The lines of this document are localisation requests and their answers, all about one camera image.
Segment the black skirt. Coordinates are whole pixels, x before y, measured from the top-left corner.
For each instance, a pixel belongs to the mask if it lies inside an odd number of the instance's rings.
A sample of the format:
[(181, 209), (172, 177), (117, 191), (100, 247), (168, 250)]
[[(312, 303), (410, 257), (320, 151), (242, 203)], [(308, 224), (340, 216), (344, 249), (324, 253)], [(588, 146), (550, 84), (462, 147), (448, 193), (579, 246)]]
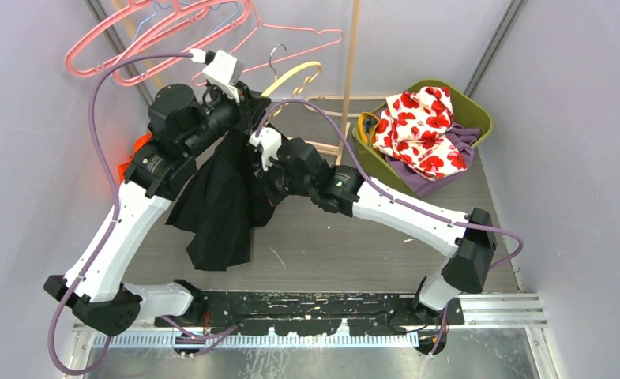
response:
[(229, 133), (175, 202), (166, 224), (194, 234), (186, 252), (196, 270), (250, 262), (253, 229), (276, 210), (254, 175), (260, 162), (246, 136)]

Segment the thin pink wire hanger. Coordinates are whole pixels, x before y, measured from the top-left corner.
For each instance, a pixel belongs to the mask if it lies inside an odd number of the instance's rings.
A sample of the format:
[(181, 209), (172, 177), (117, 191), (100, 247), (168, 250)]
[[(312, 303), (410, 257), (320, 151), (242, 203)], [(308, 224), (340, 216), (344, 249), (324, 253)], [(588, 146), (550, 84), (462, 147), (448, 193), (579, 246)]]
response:
[(226, 1), (189, 31), (187, 40), (222, 49), (244, 63), (243, 79), (262, 86), (275, 71), (307, 61), (323, 66), (320, 88), (343, 82), (351, 21), (350, 1)]

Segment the pink plastic hanger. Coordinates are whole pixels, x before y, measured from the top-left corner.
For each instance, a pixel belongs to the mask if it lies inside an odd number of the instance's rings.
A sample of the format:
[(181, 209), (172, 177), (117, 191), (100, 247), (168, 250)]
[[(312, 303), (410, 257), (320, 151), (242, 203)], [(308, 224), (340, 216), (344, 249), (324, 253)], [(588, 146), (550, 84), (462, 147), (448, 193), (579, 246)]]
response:
[(146, 29), (128, 46), (116, 62), (154, 54), (139, 74), (116, 71), (113, 81), (121, 86), (140, 84), (178, 63), (174, 53), (207, 48), (245, 24), (252, 15), (251, 1), (170, 1), (166, 15)]

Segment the purple skirt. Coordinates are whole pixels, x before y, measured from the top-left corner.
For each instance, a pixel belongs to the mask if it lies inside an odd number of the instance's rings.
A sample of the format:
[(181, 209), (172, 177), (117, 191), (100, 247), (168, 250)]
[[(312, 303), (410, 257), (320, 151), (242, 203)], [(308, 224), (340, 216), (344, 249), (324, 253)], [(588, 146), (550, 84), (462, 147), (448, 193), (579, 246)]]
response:
[(436, 149), (423, 158), (423, 161), (428, 160), (430, 170), (422, 174), (393, 157), (385, 156), (385, 161), (410, 191), (418, 197), (424, 197), (455, 182), (467, 173), (475, 158), (475, 149), (472, 145), (480, 136), (480, 129), (465, 128), (454, 123), (440, 144), (436, 145)]

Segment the red white patterned garment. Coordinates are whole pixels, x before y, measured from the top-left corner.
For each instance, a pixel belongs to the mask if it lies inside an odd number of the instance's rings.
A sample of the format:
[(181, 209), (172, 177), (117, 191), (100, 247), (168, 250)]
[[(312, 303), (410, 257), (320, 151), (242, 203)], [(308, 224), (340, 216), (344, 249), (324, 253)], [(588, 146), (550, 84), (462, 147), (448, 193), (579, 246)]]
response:
[(454, 112), (447, 87), (424, 86), (385, 99), (372, 149), (406, 163), (422, 174), (429, 171), (429, 156), (445, 133), (453, 128)]

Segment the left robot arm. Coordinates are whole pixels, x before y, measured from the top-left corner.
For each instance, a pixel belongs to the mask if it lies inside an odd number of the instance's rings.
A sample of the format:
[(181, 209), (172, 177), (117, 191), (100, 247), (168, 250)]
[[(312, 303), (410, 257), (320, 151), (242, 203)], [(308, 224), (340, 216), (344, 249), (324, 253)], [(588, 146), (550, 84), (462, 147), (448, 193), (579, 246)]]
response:
[(109, 337), (149, 318), (200, 323), (204, 297), (194, 285), (185, 280), (136, 285), (123, 276), (152, 226), (196, 174), (197, 157), (227, 133), (250, 135), (270, 103), (241, 82), (233, 96), (210, 85), (203, 100), (186, 84), (159, 90), (148, 108), (151, 136), (126, 167), (107, 219), (80, 260), (46, 280), (45, 291)]

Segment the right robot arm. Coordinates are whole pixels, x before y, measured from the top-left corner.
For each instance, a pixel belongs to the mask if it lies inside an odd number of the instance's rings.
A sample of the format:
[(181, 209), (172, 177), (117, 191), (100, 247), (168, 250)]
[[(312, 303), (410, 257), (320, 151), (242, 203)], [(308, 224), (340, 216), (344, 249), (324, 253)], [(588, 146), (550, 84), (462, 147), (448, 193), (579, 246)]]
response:
[(249, 144), (261, 155), (255, 175), (272, 205), (289, 196), (307, 197), (325, 212), (391, 227), (445, 256), (443, 265), (422, 280), (412, 302), (421, 323), (433, 324), (456, 296), (483, 292), (497, 247), (489, 212), (430, 205), (355, 167), (329, 166), (313, 145), (284, 139), (273, 130), (250, 137)]

